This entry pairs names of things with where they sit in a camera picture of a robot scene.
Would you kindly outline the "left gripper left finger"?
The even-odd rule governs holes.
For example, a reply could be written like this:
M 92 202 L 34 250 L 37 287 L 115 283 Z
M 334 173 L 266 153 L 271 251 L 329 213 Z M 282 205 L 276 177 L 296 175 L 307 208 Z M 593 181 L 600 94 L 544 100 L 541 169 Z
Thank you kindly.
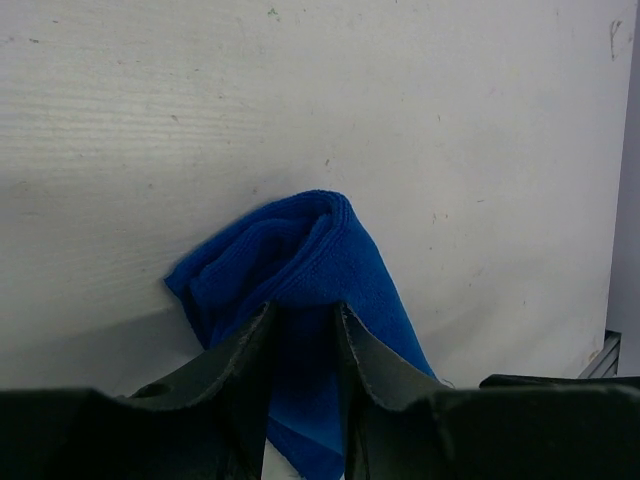
M 2 478 L 260 478 L 277 331 L 277 307 L 265 303 L 221 344 L 130 397 L 2 392 Z

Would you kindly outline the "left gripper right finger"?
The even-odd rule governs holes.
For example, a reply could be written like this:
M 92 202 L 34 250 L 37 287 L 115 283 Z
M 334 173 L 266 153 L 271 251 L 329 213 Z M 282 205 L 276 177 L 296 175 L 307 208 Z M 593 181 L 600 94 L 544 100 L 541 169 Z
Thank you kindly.
M 454 389 L 334 314 L 349 479 L 635 479 L 639 381 L 492 375 Z

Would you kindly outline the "blue towel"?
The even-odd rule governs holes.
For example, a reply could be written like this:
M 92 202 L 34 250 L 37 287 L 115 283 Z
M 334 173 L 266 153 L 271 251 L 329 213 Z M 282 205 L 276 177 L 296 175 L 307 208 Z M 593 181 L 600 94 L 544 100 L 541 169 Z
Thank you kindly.
M 374 241 L 340 193 L 307 191 L 253 211 L 187 255 L 165 283 L 205 348 L 231 336 L 262 304 L 277 305 L 282 327 L 267 437 L 306 479 L 344 472 L 337 303 L 347 303 L 380 341 L 430 372 Z

